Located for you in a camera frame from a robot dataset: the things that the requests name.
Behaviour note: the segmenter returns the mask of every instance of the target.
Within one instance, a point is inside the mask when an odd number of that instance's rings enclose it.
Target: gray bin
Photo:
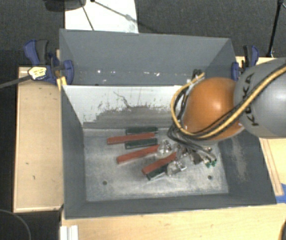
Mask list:
[[[230,77],[229,39],[61,30],[60,57],[75,66],[61,92],[67,219],[276,203],[259,140],[247,131],[211,146],[216,167],[189,164],[155,181],[141,173],[155,156],[117,165],[129,151],[106,145],[129,126],[158,126],[164,139],[175,85],[194,69]]]

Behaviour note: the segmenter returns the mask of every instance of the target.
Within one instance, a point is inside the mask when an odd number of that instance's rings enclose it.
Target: wooden table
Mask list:
[[[19,76],[27,68],[19,69]],[[64,202],[60,95],[46,82],[18,86],[13,211],[59,210]],[[274,191],[286,184],[286,139],[261,139]],[[278,239],[286,204],[64,220],[80,240]]]

